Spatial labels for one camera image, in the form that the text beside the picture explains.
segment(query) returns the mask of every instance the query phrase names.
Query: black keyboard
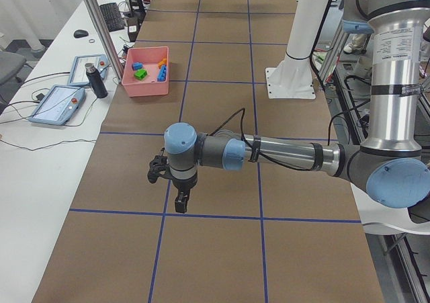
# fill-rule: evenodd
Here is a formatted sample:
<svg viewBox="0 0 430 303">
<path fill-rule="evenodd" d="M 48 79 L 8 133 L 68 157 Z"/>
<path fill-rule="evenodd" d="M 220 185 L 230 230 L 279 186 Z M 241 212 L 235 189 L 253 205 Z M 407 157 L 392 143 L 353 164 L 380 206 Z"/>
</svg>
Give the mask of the black keyboard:
<svg viewBox="0 0 430 303">
<path fill-rule="evenodd" d="M 100 10 L 109 32 L 124 29 L 124 22 L 122 21 L 120 9 L 118 9 L 116 3 L 102 4 L 100 5 Z"/>
</svg>

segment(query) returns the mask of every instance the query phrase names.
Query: black bottle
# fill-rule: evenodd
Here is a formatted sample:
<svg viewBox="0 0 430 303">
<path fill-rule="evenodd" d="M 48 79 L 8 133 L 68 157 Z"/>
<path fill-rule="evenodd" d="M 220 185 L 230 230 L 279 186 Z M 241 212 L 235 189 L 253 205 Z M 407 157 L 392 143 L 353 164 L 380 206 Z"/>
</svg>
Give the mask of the black bottle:
<svg viewBox="0 0 430 303">
<path fill-rule="evenodd" d="M 87 77 L 89 85 L 94 91 L 97 98 L 104 98 L 108 95 L 105 84 L 101 79 L 99 71 L 94 67 L 93 63 L 85 63 L 85 70 L 87 71 Z"/>
</svg>

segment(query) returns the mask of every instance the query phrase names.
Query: black mouse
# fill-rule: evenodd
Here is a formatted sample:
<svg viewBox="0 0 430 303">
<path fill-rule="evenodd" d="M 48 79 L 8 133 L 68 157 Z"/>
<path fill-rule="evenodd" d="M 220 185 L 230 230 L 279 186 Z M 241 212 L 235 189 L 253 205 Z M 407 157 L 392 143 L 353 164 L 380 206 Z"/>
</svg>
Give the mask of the black mouse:
<svg viewBox="0 0 430 303">
<path fill-rule="evenodd" d="M 83 38 L 84 36 L 88 36 L 88 32 L 85 30 L 76 30 L 75 33 L 73 34 L 73 36 L 76 39 Z"/>
</svg>

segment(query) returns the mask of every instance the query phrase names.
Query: pink bin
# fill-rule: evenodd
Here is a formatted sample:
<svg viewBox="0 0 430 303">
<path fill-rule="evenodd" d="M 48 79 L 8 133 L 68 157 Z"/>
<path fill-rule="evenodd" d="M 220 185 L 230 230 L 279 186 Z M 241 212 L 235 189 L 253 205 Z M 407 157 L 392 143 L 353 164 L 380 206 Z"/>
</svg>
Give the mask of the pink bin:
<svg viewBox="0 0 430 303">
<path fill-rule="evenodd" d="M 166 80 L 157 81 L 160 71 L 159 62 L 164 58 L 167 59 Z M 135 71 L 132 68 L 134 62 L 141 62 L 144 69 L 148 71 L 148 75 L 143 80 L 134 77 Z M 130 97 L 167 95 L 169 93 L 169 68 L 168 46 L 128 49 L 122 85 Z"/>
</svg>

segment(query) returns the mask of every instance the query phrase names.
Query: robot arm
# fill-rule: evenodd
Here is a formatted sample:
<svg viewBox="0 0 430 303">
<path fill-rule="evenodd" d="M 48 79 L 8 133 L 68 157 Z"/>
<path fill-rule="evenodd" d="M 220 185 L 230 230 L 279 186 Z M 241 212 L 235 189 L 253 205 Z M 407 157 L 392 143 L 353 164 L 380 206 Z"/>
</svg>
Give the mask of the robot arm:
<svg viewBox="0 0 430 303">
<path fill-rule="evenodd" d="M 219 132 L 197 134 L 186 123 L 165 132 L 167 156 L 150 164 L 148 179 L 170 179 L 177 212 L 186 212 L 197 166 L 238 170 L 244 161 L 270 162 L 299 171 L 325 171 L 354 183 L 375 201 L 406 208 L 430 191 L 430 172 L 413 139 L 419 86 L 419 46 L 430 0 L 345 0 L 345 29 L 374 31 L 370 131 L 361 145 L 322 146 Z"/>
</svg>

